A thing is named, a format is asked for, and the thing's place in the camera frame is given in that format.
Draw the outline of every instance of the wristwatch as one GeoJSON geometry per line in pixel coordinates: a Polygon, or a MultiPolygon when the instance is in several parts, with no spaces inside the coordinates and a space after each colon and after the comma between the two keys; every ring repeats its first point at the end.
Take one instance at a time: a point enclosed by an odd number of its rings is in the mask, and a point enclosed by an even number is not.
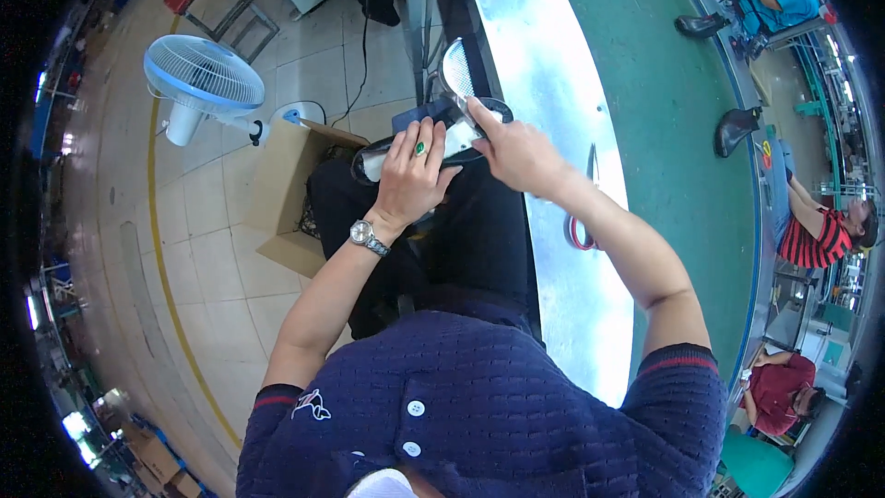
{"type": "Polygon", "coordinates": [[[390,254],[390,249],[381,240],[375,238],[372,224],[365,219],[358,219],[350,226],[350,242],[375,252],[380,257],[390,254]]]}

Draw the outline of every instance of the embroidered logo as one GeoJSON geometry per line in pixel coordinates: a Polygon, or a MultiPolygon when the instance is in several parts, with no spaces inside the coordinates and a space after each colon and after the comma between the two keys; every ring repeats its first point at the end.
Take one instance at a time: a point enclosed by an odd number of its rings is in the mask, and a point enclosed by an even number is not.
{"type": "Polygon", "coordinates": [[[290,419],[295,419],[295,412],[301,408],[308,407],[310,407],[311,412],[313,413],[313,418],[317,421],[322,421],[323,419],[328,419],[332,416],[332,414],[329,413],[329,410],[323,407],[323,397],[319,394],[319,389],[315,388],[310,393],[304,394],[304,396],[298,399],[290,419]]]}

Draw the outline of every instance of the navy knit shirt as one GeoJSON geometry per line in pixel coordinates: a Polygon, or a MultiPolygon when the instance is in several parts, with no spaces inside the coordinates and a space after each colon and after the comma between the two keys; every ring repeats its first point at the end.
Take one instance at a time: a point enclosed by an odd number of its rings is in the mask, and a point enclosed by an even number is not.
{"type": "Polygon", "coordinates": [[[703,496],[725,430],[709,349],[649,354],[613,409],[525,332],[440,311],[334,354],[302,390],[262,389],[238,498],[344,496],[407,465],[444,496],[703,496]]]}

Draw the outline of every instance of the teal shirt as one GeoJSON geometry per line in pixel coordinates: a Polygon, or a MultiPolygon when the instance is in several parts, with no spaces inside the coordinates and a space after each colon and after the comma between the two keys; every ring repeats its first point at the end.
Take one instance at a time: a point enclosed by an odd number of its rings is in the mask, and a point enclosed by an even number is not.
{"type": "Polygon", "coordinates": [[[771,33],[776,33],[816,17],[820,7],[818,0],[777,0],[782,9],[778,12],[762,4],[761,0],[751,0],[752,6],[748,4],[748,0],[738,1],[743,11],[743,29],[748,35],[758,33],[760,17],[771,33]]]}

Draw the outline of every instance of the red striped shirt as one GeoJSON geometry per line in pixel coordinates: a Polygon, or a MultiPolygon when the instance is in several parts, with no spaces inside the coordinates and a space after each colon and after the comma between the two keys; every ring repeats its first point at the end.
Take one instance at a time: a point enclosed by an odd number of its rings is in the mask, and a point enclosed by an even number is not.
{"type": "Polygon", "coordinates": [[[802,268],[823,268],[848,252],[851,238],[842,226],[843,213],[825,208],[818,211],[824,215],[824,225],[817,238],[791,216],[777,251],[780,257],[802,268]]]}

